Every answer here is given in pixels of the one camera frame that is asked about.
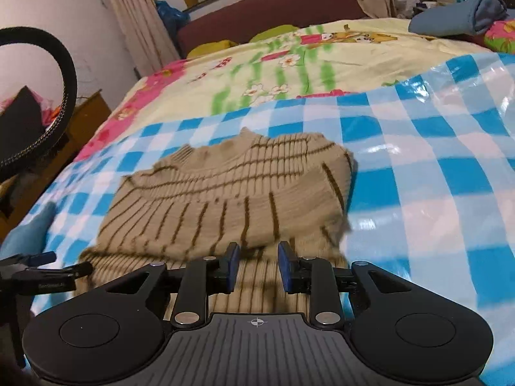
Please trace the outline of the beige brown-striped knit sweater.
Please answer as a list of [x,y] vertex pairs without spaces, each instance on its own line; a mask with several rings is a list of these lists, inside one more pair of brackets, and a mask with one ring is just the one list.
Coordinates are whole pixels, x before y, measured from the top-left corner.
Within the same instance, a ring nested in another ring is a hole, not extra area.
[[95,243],[80,254],[92,264],[86,293],[152,262],[182,268],[241,248],[229,295],[211,297],[213,312],[306,312],[306,295],[282,286],[277,247],[345,265],[340,250],[356,163],[319,133],[269,138],[248,129],[211,146],[189,145],[150,169],[121,179]]

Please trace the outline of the wooden side cabinet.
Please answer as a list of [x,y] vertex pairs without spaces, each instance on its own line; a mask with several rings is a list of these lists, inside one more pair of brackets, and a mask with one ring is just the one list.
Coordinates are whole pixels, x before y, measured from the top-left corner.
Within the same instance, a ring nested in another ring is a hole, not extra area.
[[16,227],[59,173],[78,155],[111,110],[95,92],[75,108],[59,142],[29,170],[1,183],[1,237]]

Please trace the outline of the blue white checkered plastic sheet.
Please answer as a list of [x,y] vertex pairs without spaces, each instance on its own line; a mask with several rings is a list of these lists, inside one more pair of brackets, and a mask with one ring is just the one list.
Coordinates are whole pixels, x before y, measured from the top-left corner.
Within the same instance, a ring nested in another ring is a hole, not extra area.
[[57,265],[93,243],[123,175],[242,128],[322,133],[352,151],[358,172],[344,255],[479,312],[494,334],[483,381],[513,384],[513,56],[467,55],[370,92],[145,126],[67,166],[38,199],[58,207],[46,244]]

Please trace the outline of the yellow floral cartoon bedsheet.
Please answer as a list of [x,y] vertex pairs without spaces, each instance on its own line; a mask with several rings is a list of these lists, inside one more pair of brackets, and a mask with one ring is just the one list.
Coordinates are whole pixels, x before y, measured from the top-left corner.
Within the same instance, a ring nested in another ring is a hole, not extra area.
[[291,98],[318,98],[393,86],[453,57],[512,53],[514,23],[477,36],[416,34],[402,19],[341,20],[247,44],[194,52],[141,78],[82,148],[87,159],[159,122],[230,113]]

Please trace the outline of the yellow-green pillow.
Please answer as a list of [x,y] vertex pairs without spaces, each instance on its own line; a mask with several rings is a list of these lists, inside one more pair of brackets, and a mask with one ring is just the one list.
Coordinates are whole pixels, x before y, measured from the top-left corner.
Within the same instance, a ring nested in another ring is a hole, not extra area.
[[[264,41],[266,39],[270,38],[276,38],[280,35],[287,34],[287,33],[293,33],[297,32],[299,30],[298,27],[291,25],[291,24],[282,24],[280,26],[268,29],[264,32],[260,32],[257,35],[255,35],[250,42],[256,43],[260,41]],[[238,43],[231,41],[229,39],[221,40],[218,42],[211,42],[206,44],[200,44],[199,46],[192,49],[188,55],[187,59],[196,59],[200,58],[202,56],[207,56],[219,51],[223,51],[226,49],[229,49],[231,47],[238,46]]]

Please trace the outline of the blue plastic bag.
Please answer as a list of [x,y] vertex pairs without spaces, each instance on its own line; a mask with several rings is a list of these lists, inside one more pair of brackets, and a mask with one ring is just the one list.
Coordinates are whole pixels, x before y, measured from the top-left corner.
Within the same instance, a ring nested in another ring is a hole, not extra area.
[[189,23],[189,14],[170,6],[166,1],[158,0],[155,5],[168,35],[171,38],[176,38],[177,32]]

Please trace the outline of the dark red headboard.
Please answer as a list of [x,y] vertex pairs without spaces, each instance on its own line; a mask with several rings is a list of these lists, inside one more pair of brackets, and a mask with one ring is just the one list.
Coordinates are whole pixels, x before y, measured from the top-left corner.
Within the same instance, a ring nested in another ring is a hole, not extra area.
[[304,28],[366,16],[358,0],[241,0],[187,23],[177,32],[176,45],[187,55],[201,44],[223,40],[248,43],[281,25]]

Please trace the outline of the beige curtain left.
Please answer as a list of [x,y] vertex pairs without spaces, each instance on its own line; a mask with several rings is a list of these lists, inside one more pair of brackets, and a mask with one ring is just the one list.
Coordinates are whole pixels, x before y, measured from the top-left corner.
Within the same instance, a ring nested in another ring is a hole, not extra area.
[[180,59],[155,0],[109,0],[139,74],[148,76]]

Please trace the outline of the folded blue-grey cloth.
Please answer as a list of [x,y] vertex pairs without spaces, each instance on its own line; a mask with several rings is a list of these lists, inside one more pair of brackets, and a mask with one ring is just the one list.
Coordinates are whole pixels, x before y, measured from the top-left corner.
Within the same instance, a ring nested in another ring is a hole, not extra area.
[[407,29],[410,33],[436,38],[479,36],[496,21],[505,20],[508,14],[504,0],[466,0],[427,9],[414,16]]

